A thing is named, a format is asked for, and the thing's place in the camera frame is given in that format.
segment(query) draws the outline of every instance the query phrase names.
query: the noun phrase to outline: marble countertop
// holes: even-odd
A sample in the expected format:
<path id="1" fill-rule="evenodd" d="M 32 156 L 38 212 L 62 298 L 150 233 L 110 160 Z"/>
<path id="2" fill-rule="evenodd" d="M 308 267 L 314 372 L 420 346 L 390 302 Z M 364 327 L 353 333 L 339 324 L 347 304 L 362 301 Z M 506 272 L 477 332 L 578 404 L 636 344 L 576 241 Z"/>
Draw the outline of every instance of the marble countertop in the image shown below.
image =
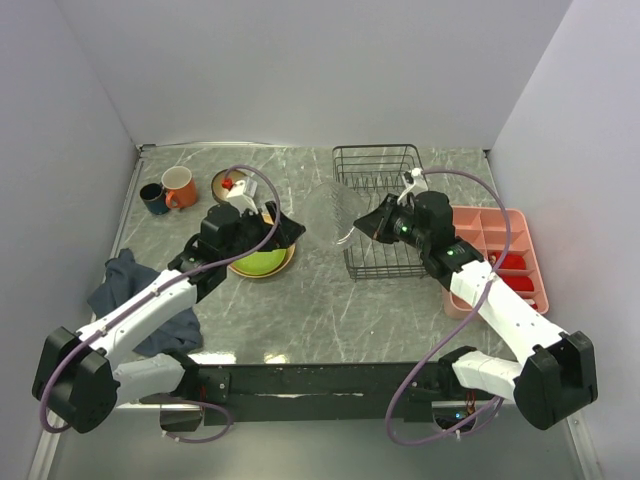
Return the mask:
<path id="1" fill-rule="evenodd" d="M 479 149 L 420 148 L 425 168 L 466 170 L 493 184 Z M 139 176 L 117 249 L 128 247 L 138 263 L 166 268 L 199 231 L 215 202 L 213 176 L 233 164 L 263 171 L 276 185 L 285 214 L 299 220 L 307 194 L 333 178 L 331 148 L 272 146 L 185 146 L 145 148 Z M 159 182 L 173 165 L 191 169 L 199 200 L 166 215 L 151 215 L 138 197 L 140 187 Z M 465 178 L 436 175 L 430 187 L 447 193 L 453 205 L 495 206 L 482 187 Z M 258 188 L 257 200 L 268 190 Z M 459 322 L 443 311 L 440 286 L 429 278 L 350 279 L 341 254 L 318 249 L 304 236 L 283 272 L 264 280 L 229 271 L 227 280 L 195 307 L 204 336 L 194 358 L 207 363 L 393 362 L 420 359 Z M 513 358 L 482 321 L 472 322 L 439 355 L 462 345 Z"/>

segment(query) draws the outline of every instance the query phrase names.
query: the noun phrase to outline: gray cloth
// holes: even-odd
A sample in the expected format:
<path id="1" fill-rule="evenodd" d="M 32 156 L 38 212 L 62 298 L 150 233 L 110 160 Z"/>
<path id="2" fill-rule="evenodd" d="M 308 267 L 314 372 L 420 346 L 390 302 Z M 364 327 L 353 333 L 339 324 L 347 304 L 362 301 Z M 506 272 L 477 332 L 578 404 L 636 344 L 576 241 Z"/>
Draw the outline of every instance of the gray cloth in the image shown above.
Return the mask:
<path id="1" fill-rule="evenodd" d="M 152 268 L 137 264 L 128 248 L 120 250 L 118 258 L 112 258 L 105 266 L 104 283 L 87 300 L 98 318 L 111 313 L 160 275 Z M 147 357 L 169 349 L 188 353 L 202 347 L 202 342 L 200 322 L 189 308 L 160 326 L 133 351 Z"/>

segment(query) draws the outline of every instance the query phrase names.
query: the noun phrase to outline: pink bin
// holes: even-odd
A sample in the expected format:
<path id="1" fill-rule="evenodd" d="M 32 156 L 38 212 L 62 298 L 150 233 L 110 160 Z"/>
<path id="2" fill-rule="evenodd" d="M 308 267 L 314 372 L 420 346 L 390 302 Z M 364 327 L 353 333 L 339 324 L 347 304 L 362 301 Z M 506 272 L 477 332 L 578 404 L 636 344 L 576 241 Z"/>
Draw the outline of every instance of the pink bin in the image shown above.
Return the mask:
<path id="1" fill-rule="evenodd" d="M 507 209 L 511 221 L 511 245 L 509 253 L 520 255 L 526 263 L 526 270 L 498 270 L 498 274 L 526 276 L 533 282 L 533 292 L 517 292 L 522 298 L 531 298 L 538 306 L 538 312 L 549 311 L 549 300 L 544 290 L 540 267 L 533 250 L 529 228 L 520 210 Z M 506 242 L 506 226 L 499 208 L 453 207 L 453 224 L 456 235 L 477 248 L 485 258 L 487 252 L 500 252 Z M 464 318 L 471 306 L 455 295 L 442 289 L 444 311 L 451 318 Z"/>

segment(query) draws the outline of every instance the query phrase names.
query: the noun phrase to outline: black mug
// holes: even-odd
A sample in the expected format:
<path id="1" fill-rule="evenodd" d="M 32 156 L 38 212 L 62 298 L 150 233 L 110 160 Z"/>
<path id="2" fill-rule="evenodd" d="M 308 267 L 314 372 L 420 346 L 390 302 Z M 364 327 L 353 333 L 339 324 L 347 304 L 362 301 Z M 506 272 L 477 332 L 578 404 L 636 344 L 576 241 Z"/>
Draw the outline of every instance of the black mug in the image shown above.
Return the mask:
<path id="1" fill-rule="evenodd" d="M 140 198 L 147 210 L 154 215 L 162 215 L 169 211 L 166 196 L 167 192 L 159 183 L 150 183 L 140 189 Z"/>

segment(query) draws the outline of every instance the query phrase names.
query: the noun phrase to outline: metal wire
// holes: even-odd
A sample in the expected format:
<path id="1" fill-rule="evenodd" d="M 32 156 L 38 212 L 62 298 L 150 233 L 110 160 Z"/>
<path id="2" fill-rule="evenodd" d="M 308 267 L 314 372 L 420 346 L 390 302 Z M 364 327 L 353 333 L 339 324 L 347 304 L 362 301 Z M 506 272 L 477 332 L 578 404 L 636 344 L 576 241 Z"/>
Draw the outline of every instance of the metal wire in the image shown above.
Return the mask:
<path id="1" fill-rule="evenodd" d="M 388 193 L 404 190 L 402 174 L 422 169 L 414 145 L 349 145 L 333 149 L 334 179 L 355 190 L 376 208 Z M 404 243 L 385 245 L 359 233 L 344 251 L 344 261 L 353 280 L 422 277 L 426 275 L 418 252 Z"/>

